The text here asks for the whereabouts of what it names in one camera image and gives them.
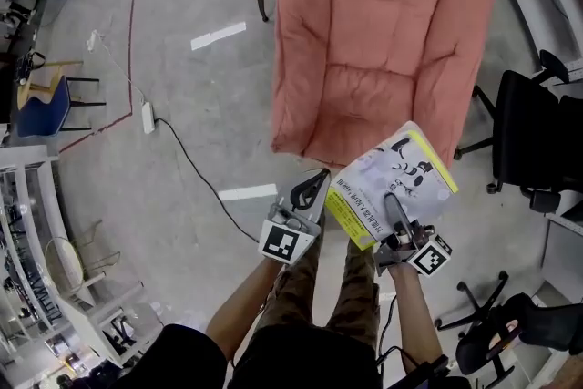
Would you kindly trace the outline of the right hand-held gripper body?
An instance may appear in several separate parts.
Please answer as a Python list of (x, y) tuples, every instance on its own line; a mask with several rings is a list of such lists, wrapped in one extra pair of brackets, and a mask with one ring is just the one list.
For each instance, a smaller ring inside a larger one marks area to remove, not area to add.
[(416, 220), (381, 241), (373, 258), (379, 276), (395, 264), (406, 263), (432, 277), (450, 260), (452, 251), (433, 225)]

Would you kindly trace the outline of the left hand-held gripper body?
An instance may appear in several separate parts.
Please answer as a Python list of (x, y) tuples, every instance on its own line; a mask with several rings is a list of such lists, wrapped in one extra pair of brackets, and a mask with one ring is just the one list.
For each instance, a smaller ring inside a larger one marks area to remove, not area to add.
[[(292, 189), (315, 175), (325, 176), (315, 202), (307, 210), (294, 210), (290, 202)], [(322, 233), (322, 213), (330, 184), (331, 172), (327, 168), (310, 169), (285, 182), (263, 221), (258, 252), (286, 265), (299, 260)]]

